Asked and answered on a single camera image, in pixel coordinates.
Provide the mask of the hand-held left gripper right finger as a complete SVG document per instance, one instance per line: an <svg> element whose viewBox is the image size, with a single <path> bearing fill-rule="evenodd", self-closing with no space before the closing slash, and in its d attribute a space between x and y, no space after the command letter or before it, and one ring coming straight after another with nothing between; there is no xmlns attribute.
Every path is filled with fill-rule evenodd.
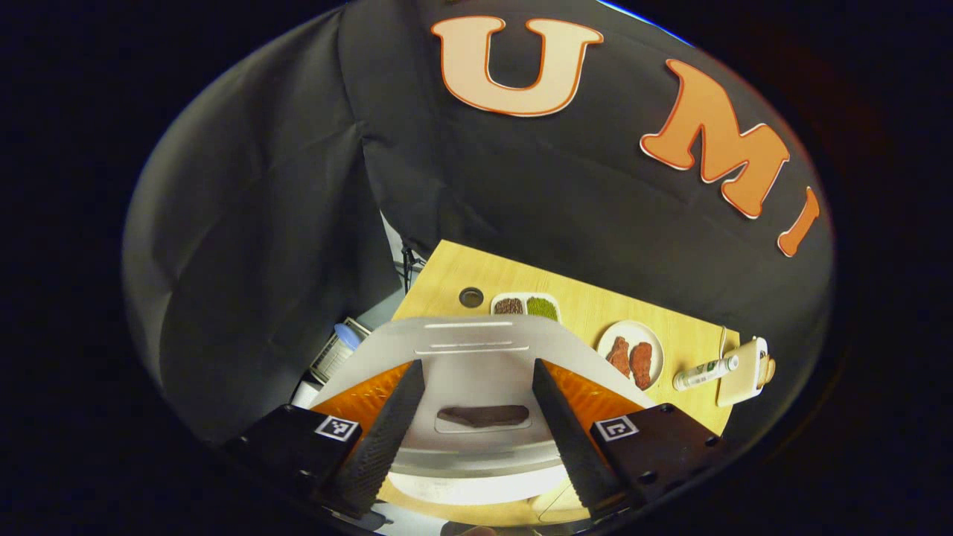
<svg viewBox="0 0 953 536"><path fill-rule="evenodd" d="M581 504L595 520L645 508L704 477L728 444L673 403L647 407L548 360L533 394Z"/></svg>

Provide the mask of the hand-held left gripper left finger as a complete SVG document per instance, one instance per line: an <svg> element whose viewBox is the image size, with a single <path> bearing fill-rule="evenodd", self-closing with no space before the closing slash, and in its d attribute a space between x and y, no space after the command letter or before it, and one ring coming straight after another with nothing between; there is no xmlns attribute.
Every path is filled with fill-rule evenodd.
<svg viewBox="0 0 953 536"><path fill-rule="evenodd" d="M312 409L277 407L223 451L296 502L358 518L374 505L424 390L422 362L402 363Z"/></svg>

